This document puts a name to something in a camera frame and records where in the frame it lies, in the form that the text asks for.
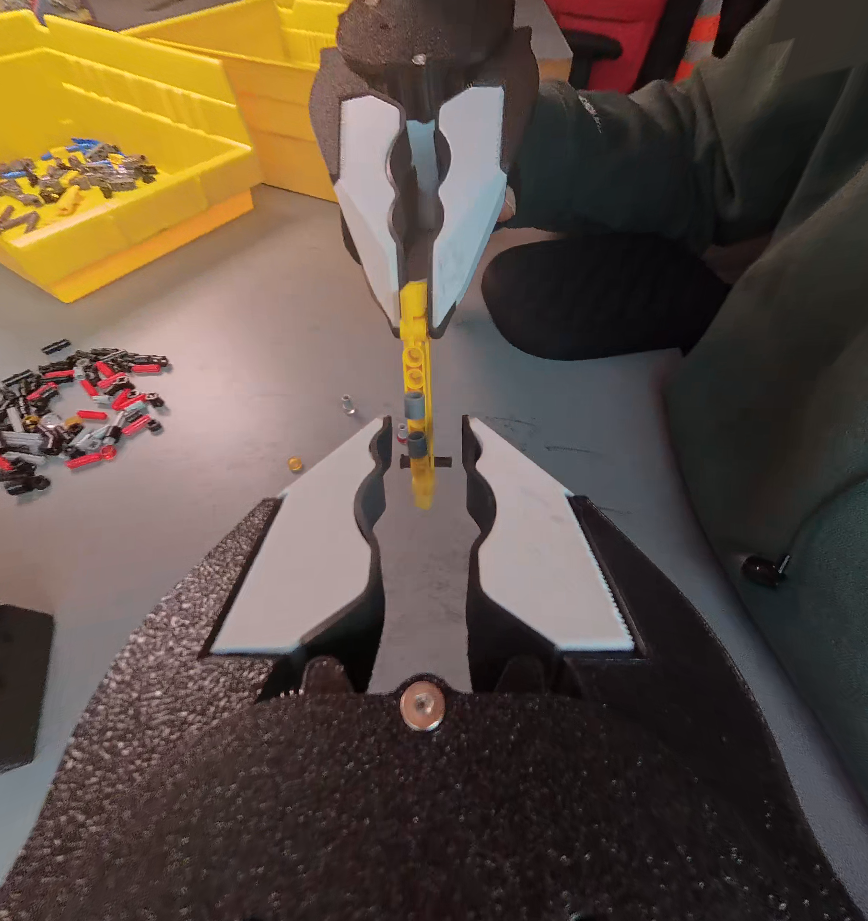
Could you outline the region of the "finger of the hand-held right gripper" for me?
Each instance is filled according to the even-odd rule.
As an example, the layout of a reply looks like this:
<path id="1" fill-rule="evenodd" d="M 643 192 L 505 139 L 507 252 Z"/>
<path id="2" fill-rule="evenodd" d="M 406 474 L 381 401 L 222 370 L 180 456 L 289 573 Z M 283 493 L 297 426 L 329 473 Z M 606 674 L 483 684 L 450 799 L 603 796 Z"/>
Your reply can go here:
<path id="1" fill-rule="evenodd" d="M 407 283 L 403 195 L 393 165 L 407 139 L 405 113 L 379 94 L 339 101 L 333 185 L 368 287 L 394 338 Z"/>
<path id="2" fill-rule="evenodd" d="M 434 338 L 443 335 L 469 288 L 505 201 L 504 105 L 503 86 L 470 86 L 440 107 L 436 135 L 447 146 L 450 164 L 438 189 L 442 220 L 428 277 Z"/>

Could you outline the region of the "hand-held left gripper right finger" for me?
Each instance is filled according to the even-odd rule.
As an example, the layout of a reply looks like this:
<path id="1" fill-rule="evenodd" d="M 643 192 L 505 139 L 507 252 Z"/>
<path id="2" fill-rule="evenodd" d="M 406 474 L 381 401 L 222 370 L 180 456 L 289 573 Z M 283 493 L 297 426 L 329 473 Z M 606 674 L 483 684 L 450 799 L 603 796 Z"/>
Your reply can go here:
<path id="1" fill-rule="evenodd" d="M 463 417 L 466 510 L 478 528 L 469 602 L 558 653 L 633 654 L 635 639 L 574 494 L 481 419 Z"/>

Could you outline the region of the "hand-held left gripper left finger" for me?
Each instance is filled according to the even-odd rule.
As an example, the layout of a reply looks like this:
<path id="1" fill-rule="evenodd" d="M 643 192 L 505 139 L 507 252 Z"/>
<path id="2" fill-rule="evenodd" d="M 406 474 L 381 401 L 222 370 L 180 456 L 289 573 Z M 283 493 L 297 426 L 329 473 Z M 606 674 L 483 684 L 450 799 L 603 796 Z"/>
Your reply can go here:
<path id="1" fill-rule="evenodd" d="M 372 419 L 279 495 L 209 640 L 213 655 L 293 655 L 382 632 L 374 534 L 393 425 Z"/>

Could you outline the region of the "yellow lego beam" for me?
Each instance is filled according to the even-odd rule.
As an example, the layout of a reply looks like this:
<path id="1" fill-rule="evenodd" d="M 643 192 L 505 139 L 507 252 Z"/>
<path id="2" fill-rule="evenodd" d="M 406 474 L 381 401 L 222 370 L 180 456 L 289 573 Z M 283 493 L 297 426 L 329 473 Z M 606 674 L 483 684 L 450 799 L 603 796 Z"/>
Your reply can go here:
<path id="1" fill-rule="evenodd" d="M 434 451 L 427 283 L 407 283 L 400 292 L 399 307 L 408 468 L 416 507 L 429 510 L 435 495 L 436 467 L 447 461 L 437 459 Z"/>

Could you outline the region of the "pile of red black lego pins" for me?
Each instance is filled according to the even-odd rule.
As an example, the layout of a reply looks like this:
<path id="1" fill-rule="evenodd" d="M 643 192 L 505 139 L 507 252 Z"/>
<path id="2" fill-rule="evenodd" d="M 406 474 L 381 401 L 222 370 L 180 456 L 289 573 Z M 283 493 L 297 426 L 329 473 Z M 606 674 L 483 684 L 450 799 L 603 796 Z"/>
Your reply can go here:
<path id="1" fill-rule="evenodd" d="M 49 461 L 79 471 L 164 430 L 166 403 L 145 378 L 171 371 L 166 355 L 92 347 L 44 356 L 0 381 L 0 489 L 12 497 L 48 490 Z"/>

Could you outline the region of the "yellow lego model black base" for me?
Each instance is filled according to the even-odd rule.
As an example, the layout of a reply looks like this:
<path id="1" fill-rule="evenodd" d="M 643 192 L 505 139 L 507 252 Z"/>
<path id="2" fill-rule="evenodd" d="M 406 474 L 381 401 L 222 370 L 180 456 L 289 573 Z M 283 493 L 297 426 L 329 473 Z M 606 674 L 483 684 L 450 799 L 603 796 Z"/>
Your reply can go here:
<path id="1" fill-rule="evenodd" d="M 55 628 L 50 614 L 0 602 L 0 776 L 35 758 Z"/>

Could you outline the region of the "heap of dark grey lego parts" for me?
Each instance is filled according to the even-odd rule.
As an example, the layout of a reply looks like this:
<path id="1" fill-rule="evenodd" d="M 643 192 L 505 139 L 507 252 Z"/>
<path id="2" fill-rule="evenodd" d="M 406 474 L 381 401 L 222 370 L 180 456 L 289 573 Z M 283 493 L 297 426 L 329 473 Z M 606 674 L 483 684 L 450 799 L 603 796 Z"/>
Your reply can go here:
<path id="1" fill-rule="evenodd" d="M 37 159 L 0 163 L 0 234 L 22 235 L 68 221 L 160 178 L 145 154 L 89 137 L 50 148 Z"/>

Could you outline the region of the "yellow parts bin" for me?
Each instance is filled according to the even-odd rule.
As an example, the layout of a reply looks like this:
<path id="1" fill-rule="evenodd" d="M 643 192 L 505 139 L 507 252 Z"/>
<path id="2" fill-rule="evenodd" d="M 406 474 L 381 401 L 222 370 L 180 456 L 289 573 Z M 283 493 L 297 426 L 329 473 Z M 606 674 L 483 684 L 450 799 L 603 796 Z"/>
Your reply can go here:
<path id="1" fill-rule="evenodd" d="M 221 61 L 27 11 L 0 14 L 0 165 L 73 137 L 144 155 L 158 174 L 110 199 L 88 190 L 26 232 L 0 233 L 0 264 L 64 303 L 253 208 L 253 141 Z"/>
<path id="2" fill-rule="evenodd" d="M 338 20 L 348 2 L 275 1 L 274 5 L 290 60 L 317 65 L 322 50 L 336 45 Z"/>
<path id="3" fill-rule="evenodd" d="M 223 63 L 254 143 L 264 182 L 336 201 L 309 113 L 319 63 L 290 60 L 275 1 L 244 1 L 125 30 Z"/>

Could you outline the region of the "red office chair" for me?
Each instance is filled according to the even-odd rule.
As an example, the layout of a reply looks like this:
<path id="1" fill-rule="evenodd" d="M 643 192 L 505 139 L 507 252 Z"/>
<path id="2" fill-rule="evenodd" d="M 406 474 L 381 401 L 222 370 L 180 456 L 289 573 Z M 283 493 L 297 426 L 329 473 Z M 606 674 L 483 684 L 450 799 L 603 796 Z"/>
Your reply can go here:
<path id="1" fill-rule="evenodd" d="M 571 50 L 568 82 L 578 89 L 635 86 L 666 1 L 548 1 Z"/>

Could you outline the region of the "orange traffic cone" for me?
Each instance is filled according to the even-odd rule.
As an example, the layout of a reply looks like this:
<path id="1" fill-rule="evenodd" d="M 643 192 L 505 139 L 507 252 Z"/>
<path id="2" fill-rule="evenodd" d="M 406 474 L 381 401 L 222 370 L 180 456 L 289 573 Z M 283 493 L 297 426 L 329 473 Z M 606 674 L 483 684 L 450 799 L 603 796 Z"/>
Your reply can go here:
<path id="1" fill-rule="evenodd" d="M 673 82 L 676 84 L 693 73 L 693 69 L 711 57 L 718 32 L 722 1 L 700 1 Z"/>

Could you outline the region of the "person's green sweatshirt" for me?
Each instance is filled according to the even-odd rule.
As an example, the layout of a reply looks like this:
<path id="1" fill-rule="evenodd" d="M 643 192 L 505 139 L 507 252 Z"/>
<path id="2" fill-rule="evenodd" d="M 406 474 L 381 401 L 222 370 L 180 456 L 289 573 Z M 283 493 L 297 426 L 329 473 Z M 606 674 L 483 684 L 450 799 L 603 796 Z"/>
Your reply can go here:
<path id="1" fill-rule="evenodd" d="M 796 74 L 803 28 L 768 6 L 807 154 L 671 381 L 670 431 L 705 534 L 868 811 L 868 62 Z M 774 590 L 740 574 L 783 554 Z"/>

